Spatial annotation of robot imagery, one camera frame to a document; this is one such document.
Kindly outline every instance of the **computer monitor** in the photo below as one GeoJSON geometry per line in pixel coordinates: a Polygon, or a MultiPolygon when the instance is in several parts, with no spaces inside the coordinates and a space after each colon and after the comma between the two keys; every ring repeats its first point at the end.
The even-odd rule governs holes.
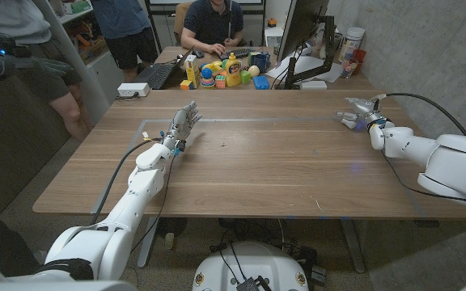
{"type": "Polygon", "coordinates": [[[325,16],[327,5],[328,0],[292,0],[290,3],[277,61],[291,56],[298,47],[316,34],[321,23],[324,23],[326,58],[322,66],[294,74],[296,58],[291,57],[286,73],[285,89],[291,89],[295,82],[330,71],[335,53],[333,41],[335,28],[333,16],[325,16]]]}

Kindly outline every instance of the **black glove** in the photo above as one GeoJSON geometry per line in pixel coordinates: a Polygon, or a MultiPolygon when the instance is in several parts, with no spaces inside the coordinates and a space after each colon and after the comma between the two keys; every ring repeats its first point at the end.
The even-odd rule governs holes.
{"type": "Polygon", "coordinates": [[[0,53],[0,80],[15,74],[18,70],[30,69],[34,66],[44,73],[59,77],[73,69],[72,66],[61,61],[40,57],[14,57],[0,53]]]}

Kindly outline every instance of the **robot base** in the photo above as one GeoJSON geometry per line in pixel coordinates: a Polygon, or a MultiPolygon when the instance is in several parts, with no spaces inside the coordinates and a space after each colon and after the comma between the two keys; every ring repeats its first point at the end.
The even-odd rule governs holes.
{"type": "MultiPolygon", "coordinates": [[[[262,276],[266,282],[269,279],[271,290],[308,291],[303,269],[298,262],[282,250],[262,242],[237,242],[233,243],[233,248],[242,272],[247,278],[256,279],[258,276],[262,276]]],[[[244,282],[231,247],[223,250],[222,255],[235,273],[236,278],[240,282],[244,282]]],[[[192,290],[234,291],[237,286],[230,269],[217,251],[202,261],[197,268],[192,290]]]]}

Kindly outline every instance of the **table leg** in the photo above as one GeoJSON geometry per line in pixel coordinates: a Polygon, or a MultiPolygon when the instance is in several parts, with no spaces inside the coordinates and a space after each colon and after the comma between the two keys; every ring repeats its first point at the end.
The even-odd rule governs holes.
{"type": "Polygon", "coordinates": [[[150,252],[154,246],[155,233],[158,230],[158,222],[159,219],[156,220],[155,217],[149,217],[149,220],[146,223],[146,230],[149,230],[152,225],[154,226],[152,227],[152,231],[143,239],[142,246],[139,250],[138,261],[136,263],[139,268],[146,267],[149,262],[150,252]]]}
{"type": "Polygon", "coordinates": [[[341,228],[343,229],[346,244],[348,245],[348,250],[352,257],[352,262],[354,263],[354,271],[362,274],[366,271],[366,267],[364,266],[359,240],[355,233],[354,221],[350,219],[341,219],[341,228]]]}

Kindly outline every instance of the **keyboard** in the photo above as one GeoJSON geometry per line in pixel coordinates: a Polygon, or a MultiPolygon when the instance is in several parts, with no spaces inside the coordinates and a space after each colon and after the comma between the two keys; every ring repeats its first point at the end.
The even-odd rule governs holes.
{"type": "Polygon", "coordinates": [[[218,55],[218,57],[220,58],[221,61],[224,61],[230,57],[231,53],[234,53],[236,58],[243,58],[243,57],[247,57],[249,53],[254,53],[255,51],[256,50],[254,50],[253,48],[241,48],[241,49],[236,49],[234,51],[226,52],[223,55],[218,55]]]}
{"type": "Polygon", "coordinates": [[[149,87],[152,89],[161,89],[167,81],[174,65],[159,65],[154,72],[146,79],[149,87]]]}

